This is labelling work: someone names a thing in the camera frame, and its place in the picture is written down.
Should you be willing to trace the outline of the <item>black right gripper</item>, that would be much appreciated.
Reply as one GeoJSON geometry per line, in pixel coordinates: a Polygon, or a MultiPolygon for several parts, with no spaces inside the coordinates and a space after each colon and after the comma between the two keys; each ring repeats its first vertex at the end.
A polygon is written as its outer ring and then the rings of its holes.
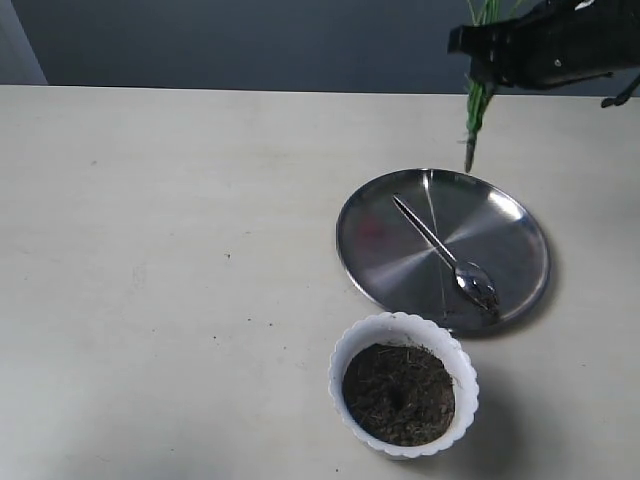
{"type": "MultiPolygon", "coordinates": [[[[469,78],[494,88],[547,90],[639,66],[637,1],[544,1],[515,20],[450,30],[448,54],[470,58],[469,78]]],[[[637,75],[602,108],[624,105],[637,75]]]]}

